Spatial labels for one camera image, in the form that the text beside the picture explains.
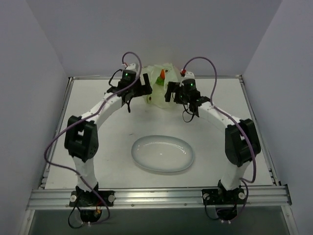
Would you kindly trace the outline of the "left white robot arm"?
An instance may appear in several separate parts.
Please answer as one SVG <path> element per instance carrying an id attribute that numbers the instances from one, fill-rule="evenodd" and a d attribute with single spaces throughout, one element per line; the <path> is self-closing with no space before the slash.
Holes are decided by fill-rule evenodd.
<path id="1" fill-rule="evenodd" d="M 89 111 L 76 117 L 71 116 L 67 125 L 64 147 L 73 158 L 77 174 L 76 188 L 83 191 L 81 200 L 94 205 L 99 198 L 98 181 L 94 172 L 94 156 L 99 148 L 98 130 L 101 125 L 125 104 L 129 105 L 135 97 L 150 95 L 152 87 L 147 73 L 143 80 L 136 80 L 136 72 L 123 70 L 117 86 L 110 87 L 104 97 Z"/>

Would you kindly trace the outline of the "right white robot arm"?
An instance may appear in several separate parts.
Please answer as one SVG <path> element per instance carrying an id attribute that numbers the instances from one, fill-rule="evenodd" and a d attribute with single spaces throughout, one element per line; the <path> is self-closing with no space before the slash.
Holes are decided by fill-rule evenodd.
<path id="1" fill-rule="evenodd" d="M 256 179 L 256 156 L 261 146 L 255 124 L 251 119 L 240 119 L 220 109 L 212 100 L 197 90 L 195 79 L 169 82 L 165 101 L 171 98 L 176 104 L 187 106 L 192 116 L 203 118 L 224 132 L 224 151 L 227 157 L 226 172 L 220 179 L 218 198 L 223 202 L 235 196 L 241 182 L 254 183 Z"/>

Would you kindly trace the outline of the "orange fake fruit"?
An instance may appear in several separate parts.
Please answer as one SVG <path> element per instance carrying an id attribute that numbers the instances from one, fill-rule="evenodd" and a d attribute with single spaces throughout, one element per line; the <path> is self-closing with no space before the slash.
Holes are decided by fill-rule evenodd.
<path id="1" fill-rule="evenodd" d="M 165 79 L 165 70 L 161 70 L 159 77 L 164 80 Z"/>

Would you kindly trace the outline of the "translucent plastic bag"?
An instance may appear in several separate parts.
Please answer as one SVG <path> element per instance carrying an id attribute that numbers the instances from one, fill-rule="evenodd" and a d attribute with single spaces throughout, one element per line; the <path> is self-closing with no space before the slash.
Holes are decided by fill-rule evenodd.
<path id="1" fill-rule="evenodd" d="M 162 80 L 159 75 L 161 70 L 165 70 L 165 79 Z M 148 105 L 155 105 L 161 109 L 174 109 L 173 101 L 165 102 L 164 95 L 167 90 L 168 82 L 180 82 L 179 70 L 172 63 L 162 65 L 145 66 L 142 73 L 147 73 L 152 87 L 152 93 L 144 96 L 144 100 Z"/>

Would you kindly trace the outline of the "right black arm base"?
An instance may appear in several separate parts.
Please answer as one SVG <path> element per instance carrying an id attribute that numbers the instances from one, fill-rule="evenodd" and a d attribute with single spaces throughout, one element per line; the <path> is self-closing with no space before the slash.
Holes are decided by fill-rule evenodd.
<path id="1" fill-rule="evenodd" d="M 247 184 L 244 181 L 242 183 L 244 183 L 245 189 L 238 186 L 235 189 L 226 190 L 219 181 L 216 188 L 201 190 L 204 211 L 210 220 L 231 224 L 243 212 L 249 190 Z M 208 206 L 215 206 L 216 217 L 209 214 Z"/>

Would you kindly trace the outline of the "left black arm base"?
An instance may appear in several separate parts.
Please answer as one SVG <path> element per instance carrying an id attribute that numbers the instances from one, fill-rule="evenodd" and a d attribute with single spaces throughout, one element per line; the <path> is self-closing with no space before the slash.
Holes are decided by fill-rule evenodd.
<path id="1" fill-rule="evenodd" d="M 111 216 L 108 208 L 114 205 L 115 191 L 99 190 L 98 185 L 93 190 L 99 196 L 92 191 L 83 191 L 76 187 L 75 191 L 71 192 L 69 199 L 69 206 L 78 210 L 80 219 L 84 223 L 99 222 L 102 216 L 102 209 L 100 207 L 104 207 L 108 212 L 107 217 L 103 219 L 104 221 L 107 221 Z"/>

